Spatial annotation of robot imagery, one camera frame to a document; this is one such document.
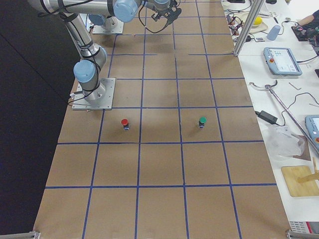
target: black curtain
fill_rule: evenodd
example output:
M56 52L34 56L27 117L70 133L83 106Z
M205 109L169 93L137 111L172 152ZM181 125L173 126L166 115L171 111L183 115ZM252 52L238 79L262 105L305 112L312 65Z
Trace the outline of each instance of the black curtain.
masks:
M80 59L59 17L37 14L0 1L0 235L33 230Z

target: metal mounting plate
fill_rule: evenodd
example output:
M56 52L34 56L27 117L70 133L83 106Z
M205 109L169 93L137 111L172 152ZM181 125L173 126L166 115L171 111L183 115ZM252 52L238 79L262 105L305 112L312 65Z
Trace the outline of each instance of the metal mounting plate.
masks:
M75 95L74 100L77 100L73 103L73 110L111 110L113 104L113 96L115 89L115 78L102 78L101 84L105 86L106 92L103 98L96 101L94 104L92 102L88 102L83 98L83 94ZM77 91L82 91L82 87L80 84L78 85Z
M114 34L122 34L124 28L124 22L118 20L118 25L111 29L111 31L107 31L106 29L100 26L94 26L92 33L94 35L114 35Z

